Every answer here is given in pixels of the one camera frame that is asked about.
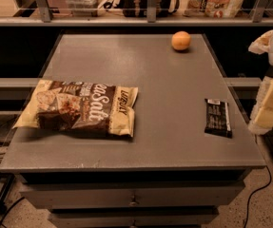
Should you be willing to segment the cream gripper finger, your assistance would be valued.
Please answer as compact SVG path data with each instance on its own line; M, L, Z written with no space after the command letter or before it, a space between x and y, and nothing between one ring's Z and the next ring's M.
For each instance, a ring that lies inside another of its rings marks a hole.
M273 128L273 78L265 76L260 84L256 103L250 114L248 129L263 135Z
M272 35L272 30L267 31L254 42L251 43L248 50L255 54L263 54L270 50L270 38Z

